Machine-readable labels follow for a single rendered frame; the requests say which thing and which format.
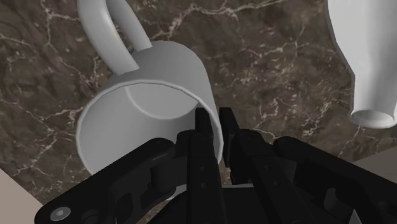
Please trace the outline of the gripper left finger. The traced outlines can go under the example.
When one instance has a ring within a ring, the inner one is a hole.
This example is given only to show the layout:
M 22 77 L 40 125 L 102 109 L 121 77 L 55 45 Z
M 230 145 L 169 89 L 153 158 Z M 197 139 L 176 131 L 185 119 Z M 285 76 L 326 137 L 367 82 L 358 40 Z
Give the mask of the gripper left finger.
M 227 224 L 209 113 L 173 143 L 157 137 L 45 204 L 34 224 L 136 224 L 185 185 L 171 224 Z

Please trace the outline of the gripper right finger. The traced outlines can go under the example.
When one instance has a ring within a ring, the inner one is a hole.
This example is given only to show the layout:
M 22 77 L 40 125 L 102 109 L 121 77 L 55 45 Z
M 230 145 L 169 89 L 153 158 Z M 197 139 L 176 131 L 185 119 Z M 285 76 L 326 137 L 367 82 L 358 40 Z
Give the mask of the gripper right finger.
M 269 224 L 397 224 L 397 184 L 289 136 L 267 143 L 220 108 L 233 185 L 251 183 Z

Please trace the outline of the white mug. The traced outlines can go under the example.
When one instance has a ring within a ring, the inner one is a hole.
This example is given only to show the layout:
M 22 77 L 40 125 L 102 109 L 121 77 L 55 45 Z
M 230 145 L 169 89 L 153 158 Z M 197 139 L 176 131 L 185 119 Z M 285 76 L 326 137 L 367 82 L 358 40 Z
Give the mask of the white mug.
M 86 105 L 76 128 L 78 154 L 91 174 L 156 137 L 175 141 L 204 108 L 221 158 L 223 137 L 205 66 L 174 41 L 150 41 L 126 0 L 77 0 L 83 29 L 110 79 Z

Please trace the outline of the white vase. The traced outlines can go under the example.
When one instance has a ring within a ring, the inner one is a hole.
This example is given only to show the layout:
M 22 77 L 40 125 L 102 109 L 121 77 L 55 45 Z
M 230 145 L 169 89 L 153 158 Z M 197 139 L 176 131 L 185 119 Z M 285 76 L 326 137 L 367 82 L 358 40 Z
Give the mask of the white vase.
M 397 125 L 397 0 L 324 0 L 331 38 L 352 75 L 349 119 Z

